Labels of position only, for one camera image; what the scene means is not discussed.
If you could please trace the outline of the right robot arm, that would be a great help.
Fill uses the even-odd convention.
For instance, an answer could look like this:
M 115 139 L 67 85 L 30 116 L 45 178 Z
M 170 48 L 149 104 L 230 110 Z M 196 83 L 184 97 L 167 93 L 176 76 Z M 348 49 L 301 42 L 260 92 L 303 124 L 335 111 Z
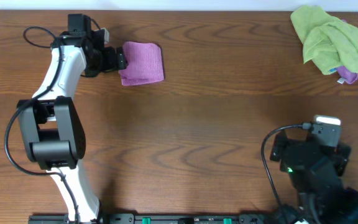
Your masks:
M 285 127 L 273 131 L 270 160 L 289 175 L 302 215 L 308 223 L 358 223 L 358 191 L 341 179 L 351 154 L 340 140 L 341 126 L 303 123 L 297 128 L 307 131 L 306 139 L 288 138 Z

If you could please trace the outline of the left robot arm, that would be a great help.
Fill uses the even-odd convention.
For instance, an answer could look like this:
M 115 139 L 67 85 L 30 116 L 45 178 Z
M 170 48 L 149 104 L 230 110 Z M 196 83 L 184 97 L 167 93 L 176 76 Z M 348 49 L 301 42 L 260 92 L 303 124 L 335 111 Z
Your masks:
M 69 14 L 68 29 L 53 37 L 48 46 L 52 60 L 40 88 L 28 100 L 20 100 L 12 120 L 18 120 L 25 153 L 40 171 L 29 175 L 50 176 L 57 185 L 68 213 L 62 223 L 107 223 L 101 202 L 91 189 L 83 158 L 85 131 L 73 99 L 80 77 L 127 67 L 122 48 L 108 47 L 109 32 L 91 28 L 94 19 Z

